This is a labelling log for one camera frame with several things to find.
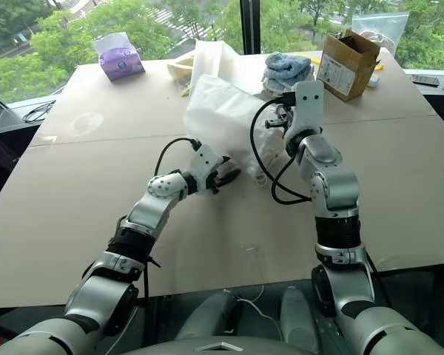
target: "tree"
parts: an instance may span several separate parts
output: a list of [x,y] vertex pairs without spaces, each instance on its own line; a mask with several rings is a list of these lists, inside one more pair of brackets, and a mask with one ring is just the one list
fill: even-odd
[[115,0],[97,6],[85,18],[67,22],[69,13],[55,11],[40,19],[42,31],[31,38],[31,46],[44,61],[71,74],[76,65],[96,63],[92,40],[115,32],[126,32],[144,59],[166,58],[174,44],[163,24],[148,16],[141,0]]
[[409,11],[396,51],[400,65],[444,70],[444,0],[403,0],[400,9]]
[[68,21],[69,13],[55,11],[38,20],[41,32],[31,38],[33,54],[0,58],[0,98],[6,102],[49,95],[64,84],[75,66],[97,63],[92,40],[127,32],[143,59],[166,58],[175,40],[164,24],[149,16],[141,0],[101,4],[86,18]]
[[48,16],[51,9],[47,0],[0,0],[0,41],[36,23],[36,19]]
[[318,31],[317,23],[321,15],[329,17],[332,8],[332,0],[301,0],[299,8],[301,11],[306,10],[312,17],[312,39],[315,40]]
[[[313,50],[303,25],[309,19],[290,0],[263,0],[260,6],[260,36],[263,53]],[[229,0],[216,21],[222,38],[237,52],[243,52],[240,2]]]
[[391,5],[388,0],[339,0],[334,2],[334,8],[340,13],[346,13],[346,23],[350,24],[353,15],[386,13],[391,10]]
[[0,58],[0,99],[14,102],[49,95],[67,78],[65,70],[44,63],[36,53]]
[[188,38],[209,41],[214,39],[208,36],[213,33],[207,29],[212,27],[215,17],[221,11],[220,3],[205,0],[165,0],[164,4],[171,10],[172,23],[188,29],[181,29]]

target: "glass window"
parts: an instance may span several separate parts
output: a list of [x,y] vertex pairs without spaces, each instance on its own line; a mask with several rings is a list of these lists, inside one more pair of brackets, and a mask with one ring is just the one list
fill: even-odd
[[352,17],[408,11],[395,58],[405,68],[444,70],[444,0],[260,0],[263,53],[321,50]]
[[75,67],[97,63],[91,42],[127,32],[143,60],[176,58],[195,40],[241,44],[238,0],[1,0],[0,99],[50,95]]
[[326,15],[332,5],[330,0],[261,0],[262,53],[323,49],[328,33],[346,29],[339,15]]

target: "table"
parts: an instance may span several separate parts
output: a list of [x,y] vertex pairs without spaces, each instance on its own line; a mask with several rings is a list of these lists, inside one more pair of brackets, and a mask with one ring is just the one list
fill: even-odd
[[[326,93],[323,134],[359,177],[362,236],[377,267],[444,263],[444,123],[380,55],[378,88],[349,103]],[[242,60],[263,70],[262,55]],[[114,84],[98,65],[75,71],[0,194],[0,307],[66,302],[142,196],[164,144],[184,134],[187,98],[167,63],[144,62],[147,73]],[[179,144],[162,171],[189,162]],[[295,170],[284,180],[306,193]],[[310,278],[315,241],[308,203],[278,205],[240,176],[173,209],[152,252],[163,267],[150,266],[150,293]]]
[[415,84],[416,88],[423,95],[444,96],[444,70],[405,69],[405,73],[409,77],[411,77],[411,75],[424,75],[436,78],[437,80],[439,80],[438,87],[430,87],[428,85]]

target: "plastic bag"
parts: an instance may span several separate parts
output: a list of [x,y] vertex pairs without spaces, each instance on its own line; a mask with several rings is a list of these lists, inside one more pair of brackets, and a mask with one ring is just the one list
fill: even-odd
[[[202,75],[194,87],[184,113],[189,136],[208,144],[222,155],[228,155],[242,171],[258,183],[266,182],[252,147],[249,130],[255,113],[264,101],[234,85],[211,75]],[[273,110],[264,110],[255,126],[255,145],[265,166],[284,150],[279,129],[266,129],[264,122],[273,118]]]
[[188,96],[191,86],[192,65],[194,64],[194,51],[177,57],[167,68],[169,74],[176,80],[181,96]]
[[98,61],[110,80],[144,72],[140,57],[127,33],[110,33],[92,42]]
[[244,61],[243,56],[224,41],[196,41],[194,51],[191,87],[195,87],[199,78],[207,74],[221,78],[249,94],[258,94],[263,89],[260,77],[265,63],[262,59],[258,68],[253,61]]
[[409,13],[374,13],[354,16],[352,31],[368,40],[385,47],[394,56]]

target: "label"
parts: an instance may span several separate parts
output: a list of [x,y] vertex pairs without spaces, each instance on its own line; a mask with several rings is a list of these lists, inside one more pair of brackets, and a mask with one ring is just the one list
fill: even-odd
[[341,94],[347,96],[354,83],[355,73],[327,54],[323,54],[317,77]]

